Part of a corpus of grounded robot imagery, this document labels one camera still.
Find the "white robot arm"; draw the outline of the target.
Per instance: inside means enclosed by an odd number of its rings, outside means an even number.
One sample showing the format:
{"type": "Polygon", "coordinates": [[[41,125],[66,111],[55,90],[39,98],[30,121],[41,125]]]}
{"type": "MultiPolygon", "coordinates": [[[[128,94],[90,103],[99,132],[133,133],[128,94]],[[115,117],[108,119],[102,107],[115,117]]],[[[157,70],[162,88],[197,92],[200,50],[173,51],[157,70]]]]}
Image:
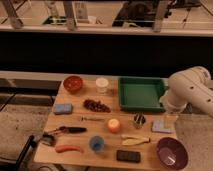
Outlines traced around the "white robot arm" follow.
{"type": "Polygon", "coordinates": [[[172,74],[167,81],[168,89],[160,97],[165,111],[181,113],[191,103],[213,117],[213,91],[207,87],[210,80],[210,72],[202,66],[172,74]]]}

